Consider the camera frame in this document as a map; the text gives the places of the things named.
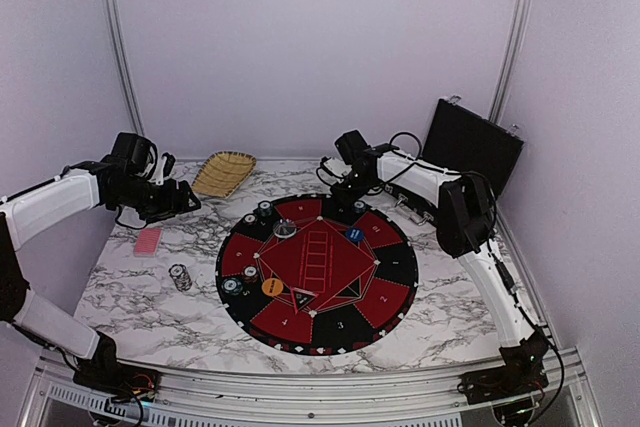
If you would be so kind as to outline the blue round blind button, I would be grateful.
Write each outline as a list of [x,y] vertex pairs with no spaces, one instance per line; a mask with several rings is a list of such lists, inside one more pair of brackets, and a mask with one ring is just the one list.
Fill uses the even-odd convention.
[[350,242],[359,243],[364,239],[364,232],[359,228],[351,227],[346,231],[345,237]]

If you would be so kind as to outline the blue green chip stack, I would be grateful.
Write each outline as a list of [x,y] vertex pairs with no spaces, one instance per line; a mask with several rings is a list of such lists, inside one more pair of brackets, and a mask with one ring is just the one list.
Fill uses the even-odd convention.
[[251,225],[251,224],[253,224],[253,223],[255,223],[255,222],[256,222],[256,217],[255,217],[253,214],[247,214],[247,215],[245,215],[245,216],[243,217],[243,221],[244,221],[246,224]]

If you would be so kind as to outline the clear round dealer button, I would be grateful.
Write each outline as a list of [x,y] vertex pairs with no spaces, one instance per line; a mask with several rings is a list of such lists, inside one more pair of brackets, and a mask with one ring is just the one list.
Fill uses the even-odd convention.
[[291,219],[280,219],[273,226],[273,235],[281,240],[289,239],[297,233],[298,227]]

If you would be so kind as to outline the single blue green chip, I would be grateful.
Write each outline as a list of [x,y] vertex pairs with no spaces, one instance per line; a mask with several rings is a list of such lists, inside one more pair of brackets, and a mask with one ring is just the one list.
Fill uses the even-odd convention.
[[270,201],[261,201],[257,206],[257,213],[260,217],[269,217],[272,212],[273,205]]

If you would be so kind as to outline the small orange black chip pile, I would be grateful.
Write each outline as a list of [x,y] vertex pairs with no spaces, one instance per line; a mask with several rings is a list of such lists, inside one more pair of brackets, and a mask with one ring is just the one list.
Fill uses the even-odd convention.
[[249,265],[243,270],[243,280],[246,283],[254,283],[259,280],[259,271],[256,266]]

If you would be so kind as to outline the blue green chip pile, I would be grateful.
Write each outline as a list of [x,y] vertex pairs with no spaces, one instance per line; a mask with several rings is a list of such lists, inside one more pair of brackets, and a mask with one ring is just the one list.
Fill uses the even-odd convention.
[[353,204],[353,209],[356,213],[363,213],[366,210],[366,205],[362,201],[356,201]]
[[243,282],[238,277],[224,278],[220,284],[221,292],[224,295],[236,296],[243,290]]

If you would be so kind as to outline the black triangular button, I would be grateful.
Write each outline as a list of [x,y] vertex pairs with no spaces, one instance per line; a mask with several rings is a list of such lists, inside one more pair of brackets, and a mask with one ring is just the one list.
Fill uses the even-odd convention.
[[300,312],[304,307],[313,302],[317,296],[318,294],[312,291],[304,290],[301,288],[292,288],[291,298],[294,312]]

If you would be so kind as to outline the orange round blind button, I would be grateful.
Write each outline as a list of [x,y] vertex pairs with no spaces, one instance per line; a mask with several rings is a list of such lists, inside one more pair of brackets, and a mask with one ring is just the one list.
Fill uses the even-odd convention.
[[266,279],[261,286],[262,292],[268,297],[277,297],[284,290],[283,282],[276,277]]

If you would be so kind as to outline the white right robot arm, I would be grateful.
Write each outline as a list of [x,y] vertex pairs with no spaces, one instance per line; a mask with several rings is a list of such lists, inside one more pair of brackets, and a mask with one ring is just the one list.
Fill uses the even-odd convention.
[[330,190],[346,206],[389,184],[435,206],[438,244],[476,285],[496,325],[501,354],[521,355],[497,370],[496,387],[515,395],[529,384],[535,374],[530,360],[544,356],[549,343],[518,299],[494,238],[495,199],[488,180],[476,172],[432,165],[387,144],[366,148],[346,161],[324,157],[320,168],[337,179]]

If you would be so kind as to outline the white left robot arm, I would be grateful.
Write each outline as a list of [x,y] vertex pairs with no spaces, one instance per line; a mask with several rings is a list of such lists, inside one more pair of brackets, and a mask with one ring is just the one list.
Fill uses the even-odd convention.
[[98,353],[106,343],[99,332],[31,289],[16,253],[40,233],[98,206],[110,211],[129,207],[144,225],[200,209],[189,183],[172,178],[174,163],[172,155],[159,154],[150,140],[121,132],[102,160],[68,166],[60,175],[1,200],[2,321],[89,360],[86,373],[106,392],[125,385],[125,368]]

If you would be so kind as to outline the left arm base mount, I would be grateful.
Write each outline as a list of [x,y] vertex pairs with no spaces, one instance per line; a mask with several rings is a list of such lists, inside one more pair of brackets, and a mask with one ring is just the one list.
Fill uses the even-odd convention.
[[73,381],[81,386],[114,394],[117,400],[134,394],[140,400],[152,401],[156,395],[159,372],[154,369],[123,364],[117,360],[115,341],[98,333],[99,341],[91,359],[77,361]]

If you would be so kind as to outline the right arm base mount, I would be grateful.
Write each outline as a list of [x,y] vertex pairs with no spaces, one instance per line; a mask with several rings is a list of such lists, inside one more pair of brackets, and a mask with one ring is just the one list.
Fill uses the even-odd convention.
[[516,347],[499,349],[504,364],[461,375],[457,386],[470,405],[506,399],[547,387],[543,357],[548,351],[546,338],[534,332]]

